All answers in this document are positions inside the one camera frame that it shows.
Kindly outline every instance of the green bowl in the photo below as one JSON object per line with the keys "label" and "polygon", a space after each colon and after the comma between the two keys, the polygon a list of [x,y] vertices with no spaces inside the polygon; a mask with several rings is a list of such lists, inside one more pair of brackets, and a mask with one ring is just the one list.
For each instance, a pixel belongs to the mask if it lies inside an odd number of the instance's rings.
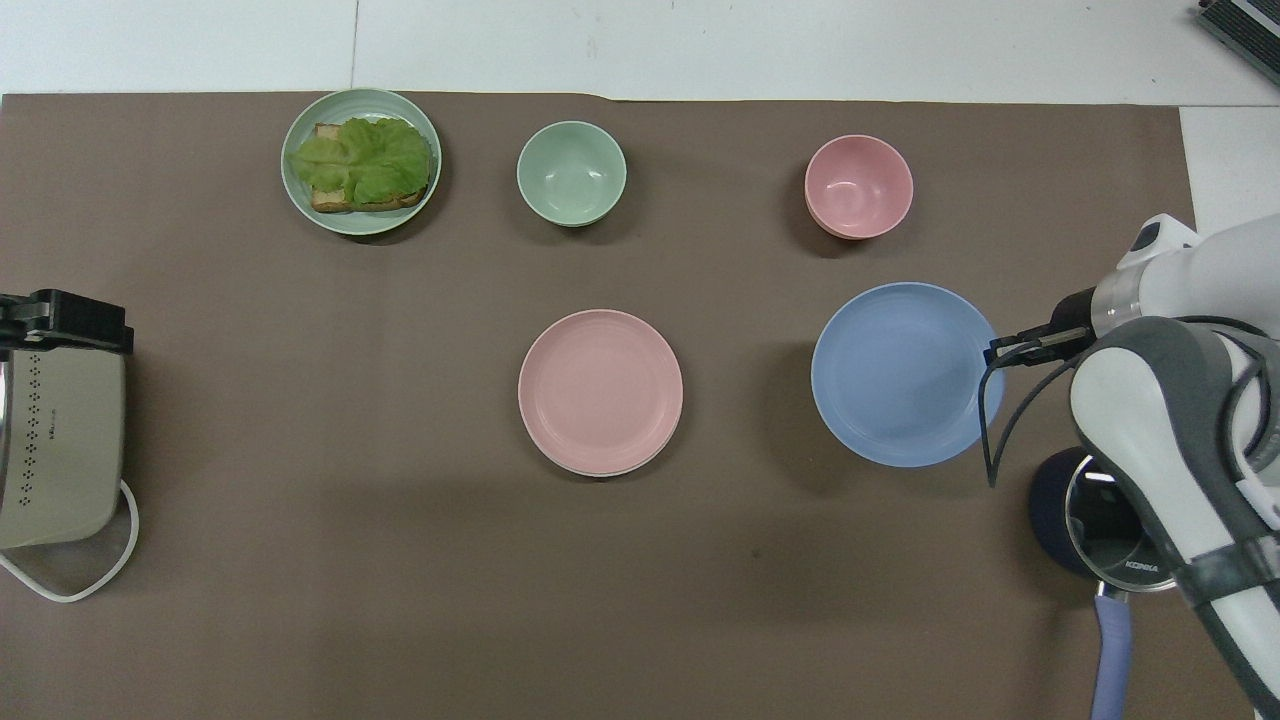
{"label": "green bowl", "polygon": [[520,151],[516,183],[525,202],[564,227],[589,225],[622,197],[627,161],[609,133],[563,120],[534,133]]}

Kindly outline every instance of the toast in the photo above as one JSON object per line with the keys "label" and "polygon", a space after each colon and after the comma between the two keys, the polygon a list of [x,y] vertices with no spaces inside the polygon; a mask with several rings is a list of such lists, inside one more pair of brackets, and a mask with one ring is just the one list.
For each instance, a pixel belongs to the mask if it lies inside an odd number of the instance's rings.
{"label": "toast", "polygon": [[[329,140],[338,140],[338,128],[342,126],[334,126],[330,123],[316,123],[316,137],[326,137]],[[402,195],[399,197],[392,197],[385,202],[364,202],[353,204],[347,202],[346,193],[339,187],[338,190],[329,192],[320,192],[319,190],[311,190],[311,208],[317,213],[378,213],[381,210],[399,210],[401,208],[412,208],[422,201],[422,196],[426,195],[426,187],[412,195]]]}

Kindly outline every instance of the toaster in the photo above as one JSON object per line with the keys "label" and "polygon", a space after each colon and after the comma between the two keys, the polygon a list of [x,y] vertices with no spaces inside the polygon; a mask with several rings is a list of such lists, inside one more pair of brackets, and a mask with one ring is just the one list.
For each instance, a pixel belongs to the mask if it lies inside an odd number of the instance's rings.
{"label": "toaster", "polygon": [[123,307],[0,295],[0,550],[87,538],[111,519],[132,352]]}

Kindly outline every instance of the pink plate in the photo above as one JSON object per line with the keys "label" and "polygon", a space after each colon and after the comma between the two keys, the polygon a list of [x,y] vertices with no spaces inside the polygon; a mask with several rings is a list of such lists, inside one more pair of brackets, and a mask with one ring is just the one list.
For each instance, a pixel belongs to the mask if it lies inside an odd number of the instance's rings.
{"label": "pink plate", "polygon": [[520,416],[538,450],[580,475],[652,460],[680,421],[685,386],[658,331],[617,310],[584,310],[538,336],[520,368]]}

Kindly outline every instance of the purple handle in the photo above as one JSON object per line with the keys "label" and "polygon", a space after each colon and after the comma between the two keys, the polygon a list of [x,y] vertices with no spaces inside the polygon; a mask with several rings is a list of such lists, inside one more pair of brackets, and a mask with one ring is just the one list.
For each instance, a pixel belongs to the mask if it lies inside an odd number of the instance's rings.
{"label": "purple handle", "polygon": [[1129,684],[1129,659],[1133,655],[1133,628],[1129,603],[1094,596],[1102,632],[1102,653],[1098,657],[1098,679],[1093,688],[1093,710],[1089,720],[1120,720],[1124,715],[1124,693]]}

